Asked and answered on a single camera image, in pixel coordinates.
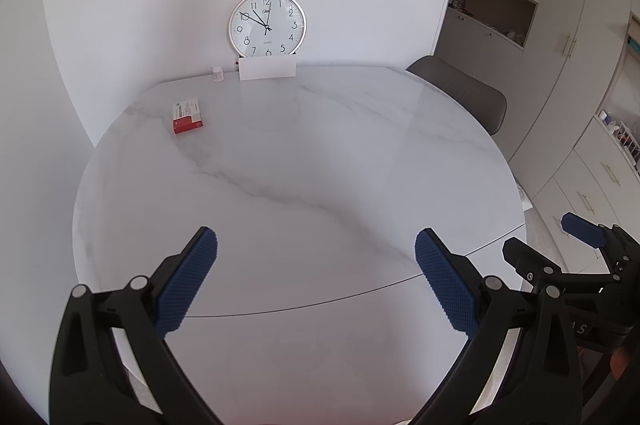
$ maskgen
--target cabinet handle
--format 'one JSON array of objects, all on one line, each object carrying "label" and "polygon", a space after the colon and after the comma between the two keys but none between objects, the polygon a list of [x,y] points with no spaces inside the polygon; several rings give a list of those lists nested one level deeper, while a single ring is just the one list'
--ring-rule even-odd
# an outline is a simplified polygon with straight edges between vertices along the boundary
[{"label": "cabinet handle", "polygon": [[558,219],[557,217],[554,218],[556,220],[556,223],[558,223],[558,227],[560,228],[560,231],[562,232],[562,234],[564,234],[565,237],[569,237],[569,234],[566,233],[564,231],[564,228],[562,227],[562,221],[560,221],[560,219]]},{"label": "cabinet handle", "polygon": [[589,199],[587,198],[587,196],[585,196],[584,194],[580,194],[580,197],[582,198],[582,201],[584,202],[584,205],[591,212],[591,214],[595,214],[596,211],[593,210],[593,207],[591,206],[591,203],[589,202]]},{"label": "cabinet handle", "polygon": [[611,167],[609,167],[609,165],[607,164],[602,163],[602,161],[600,163],[609,171],[609,175],[611,176],[611,179],[614,180],[614,182],[616,182],[618,186],[620,186],[620,180],[613,173],[613,170],[611,170]]},{"label": "cabinet handle", "polygon": [[569,44],[571,43],[571,35],[566,36],[566,43],[564,44],[564,49],[562,50],[562,55],[567,56],[569,51]]},{"label": "cabinet handle", "polygon": [[578,39],[574,39],[574,43],[571,44],[571,49],[569,50],[569,58],[574,56],[574,49],[575,49],[575,45],[577,44],[577,42],[578,42]]}]

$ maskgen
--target blue gripper pad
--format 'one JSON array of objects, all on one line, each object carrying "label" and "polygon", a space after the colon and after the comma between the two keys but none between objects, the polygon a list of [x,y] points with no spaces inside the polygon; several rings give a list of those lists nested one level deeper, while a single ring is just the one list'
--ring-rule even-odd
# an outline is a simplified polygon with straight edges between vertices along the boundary
[{"label": "blue gripper pad", "polygon": [[607,238],[602,228],[571,212],[562,216],[562,229],[591,248],[604,248],[607,244]]},{"label": "blue gripper pad", "polygon": [[422,230],[415,239],[415,260],[427,277],[438,302],[454,329],[472,338],[478,329],[476,299],[466,287],[443,250],[428,233]]},{"label": "blue gripper pad", "polygon": [[217,255],[216,234],[207,228],[175,269],[156,301],[154,326],[160,339],[180,327]]}]

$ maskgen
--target marble table top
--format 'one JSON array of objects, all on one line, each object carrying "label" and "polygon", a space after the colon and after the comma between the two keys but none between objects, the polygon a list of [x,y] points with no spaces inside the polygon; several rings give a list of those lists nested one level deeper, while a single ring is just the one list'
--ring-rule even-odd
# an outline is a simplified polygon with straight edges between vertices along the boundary
[{"label": "marble table top", "polygon": [[[172,105],[204,127],[175,135]],[[220,251],[190,315],[291,309],[420,274],[425,227],[469,254],[524,222],[511,172],[455,101],[408,72],[300,68],[148,90],[97,145],[76,199],[78,276],[119,289],[199,226]]]},{"label": "marble table top", "polygon": [[[172,105],[190,98],[204,126],[175,135]],[[466,338],[415,263],[425,227],[482,275],[520,284],[500,254],[525,238],[507,163],[468,112],[404,71],[228,73],[148,90],[82,177],[79,280],[122,288],[201,225],[218,259],[167,341],[229,424],[390,425],[419,410]]]}]

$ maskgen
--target wall clock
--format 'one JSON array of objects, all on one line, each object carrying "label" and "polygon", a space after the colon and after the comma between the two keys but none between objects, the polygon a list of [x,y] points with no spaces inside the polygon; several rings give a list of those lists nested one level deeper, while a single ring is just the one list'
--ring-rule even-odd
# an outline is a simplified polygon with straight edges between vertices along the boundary
[{"label": "wall clock", "polygon": [[241,56],[290,55],[305,38],[295,0],[242,0],[229,19],[229,40]]}]

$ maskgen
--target gray chair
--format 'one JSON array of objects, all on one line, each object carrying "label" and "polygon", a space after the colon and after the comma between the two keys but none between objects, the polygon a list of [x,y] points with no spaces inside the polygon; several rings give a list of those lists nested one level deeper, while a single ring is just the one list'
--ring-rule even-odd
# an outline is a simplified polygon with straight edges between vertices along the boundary
[{"label": "gray chair", "polygon": [[423,56],[406,70],[447,93],[468,110],[490,135],[500,130],[507,112],[507,99],[499,90],[458,71],[436,56]]}]

